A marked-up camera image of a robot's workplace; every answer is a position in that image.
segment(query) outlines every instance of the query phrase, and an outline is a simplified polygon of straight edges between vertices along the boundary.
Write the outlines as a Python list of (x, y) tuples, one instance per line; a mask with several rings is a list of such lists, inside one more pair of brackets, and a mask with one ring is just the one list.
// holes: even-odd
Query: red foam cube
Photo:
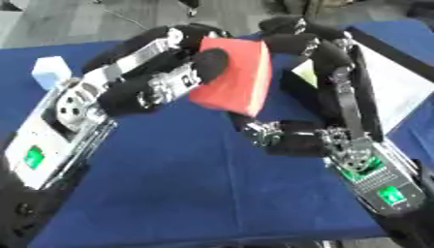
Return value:
[(271, 81), (270, 54), (262, 41), (204, 38), (201, 50), (218, 47), (229, 55), (226, 71), (190, 92), (190, 100), (206, 108), (255, 117), (264, 107)]

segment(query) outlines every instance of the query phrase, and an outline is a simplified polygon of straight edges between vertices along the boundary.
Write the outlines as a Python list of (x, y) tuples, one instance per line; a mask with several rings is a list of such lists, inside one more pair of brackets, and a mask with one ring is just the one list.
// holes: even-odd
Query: blue table cover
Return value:
[[(421, 22), (356, 25), (434, 64), (434, 35)], [(45, 92), (31, 77), (37, 58), (60, 55), (79, 68), (114, 43), (0, 50), (0, 139)], [(279, 91), (289, 58), (273, 58), (261, 120), (315, 119)], [(390, 137), (434, 165), (434, 97)], [(127, 116), (92, 157), (92, 170), (31, 247), (203, 247), (227, 241), (384, 235), (320, 159), (269, 156), (236, 133), (227, 116), (182, 99)]]

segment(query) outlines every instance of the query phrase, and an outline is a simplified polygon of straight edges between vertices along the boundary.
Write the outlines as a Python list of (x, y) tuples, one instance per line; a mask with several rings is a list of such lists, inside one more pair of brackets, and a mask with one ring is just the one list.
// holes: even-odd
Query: wire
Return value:
[(105, 11), (105, 12), (107, 12), (107, 13), (109, 13), (109, 14), (112, 14), (112, 15), (114, 15), (114, 16), (117, 16), (118, 18), (121, 18), (121, 19), (124, 19), (124, 20), (130, 21), (130, 22), (133, 22), (134, 24), (136, 24), (137, 26), (139, 26), (139, 27), (140, 27), (141, 29), (143, 29), (143, 30), (148, 30), (148, 28), (146, 28), (145, 26), (141, 25), (138, 21), (135, 21), (135, 20), (133, 20), (133, 19), (129, 19), (129, 18), (125, 17), (124, 15), (121, 15), (121, 14), (116, 13), (116, 12), (113, 12), (113, 11), (109, 11), (109, 10), (106, 9), (106, 8), (103, 8), (103, 11)]

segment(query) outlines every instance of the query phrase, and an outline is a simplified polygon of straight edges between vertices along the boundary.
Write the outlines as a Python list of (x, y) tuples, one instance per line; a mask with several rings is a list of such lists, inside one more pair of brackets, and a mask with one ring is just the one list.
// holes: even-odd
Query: white block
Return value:
[(44, 88), (49, 90), (58, 82), (65, 81), (73, 73), (60, 56), (39, 58), (32, 71), (33, 78)]

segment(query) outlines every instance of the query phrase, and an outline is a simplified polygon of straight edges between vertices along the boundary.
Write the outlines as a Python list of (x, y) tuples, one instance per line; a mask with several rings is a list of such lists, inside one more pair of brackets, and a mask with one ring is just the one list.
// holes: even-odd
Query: white paper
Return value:
[(371, 48), (359, 45), (372, 80), (383, 130), (388, 133), (431, 95), (434, 84)]

